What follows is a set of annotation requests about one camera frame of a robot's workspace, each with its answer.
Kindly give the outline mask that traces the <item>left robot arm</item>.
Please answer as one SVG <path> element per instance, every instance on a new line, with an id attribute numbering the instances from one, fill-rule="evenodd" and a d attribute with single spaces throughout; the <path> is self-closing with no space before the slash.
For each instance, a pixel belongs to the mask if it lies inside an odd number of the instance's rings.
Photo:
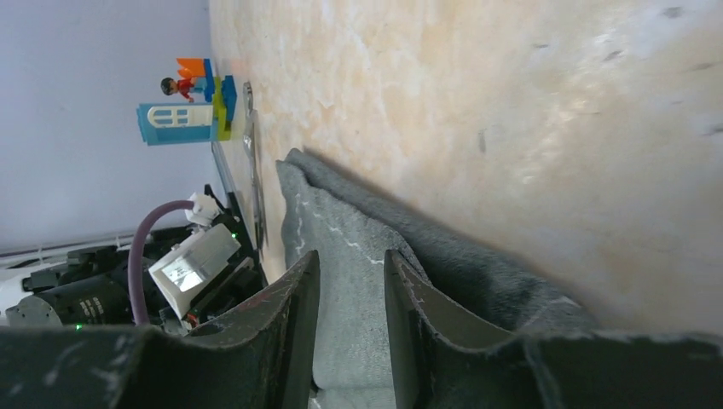
<path id="1" fill-rule="evenodd" d="M 1 308 L 9 326 L 133 325 L 128 245 L 73 250 L 64 261 L 20 276 L 20 299 Z"/>

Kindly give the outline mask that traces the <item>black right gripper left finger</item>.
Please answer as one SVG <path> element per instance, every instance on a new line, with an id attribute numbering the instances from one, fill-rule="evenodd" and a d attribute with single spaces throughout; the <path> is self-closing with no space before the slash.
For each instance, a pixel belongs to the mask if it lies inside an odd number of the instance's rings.
<path id="1" fill-rule="evenodd" d="M 188 408 L 305 408 L 320 260 L 309 251 L 273 284 L 192 330 Z"/>

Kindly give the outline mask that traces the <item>grey cloth napkin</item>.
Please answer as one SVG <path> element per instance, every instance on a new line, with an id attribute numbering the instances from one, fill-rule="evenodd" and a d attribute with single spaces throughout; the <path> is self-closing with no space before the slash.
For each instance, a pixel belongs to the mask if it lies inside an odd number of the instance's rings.
<path id="1" fill-rule="evenodd" d="M 400 251 L 420 276 L 508 331 L 593 329 L 596 321 L 521 262 L 425 221 L 292 149 L 276 164 L 287 264 L 320 258 L 312 408 L 395 406 L 384 297 L 384 255 Z"/>

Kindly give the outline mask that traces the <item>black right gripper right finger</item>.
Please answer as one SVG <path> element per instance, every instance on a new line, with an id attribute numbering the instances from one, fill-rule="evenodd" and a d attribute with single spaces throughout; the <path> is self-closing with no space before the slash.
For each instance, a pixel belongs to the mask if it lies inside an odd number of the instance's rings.
<path id="1" fill-rule="evenodd" d="M 526 376 L 509 331 L 417 275 L 399 251 L 384 262 L 385 311 L 399 408 L 524 408 Z"/>

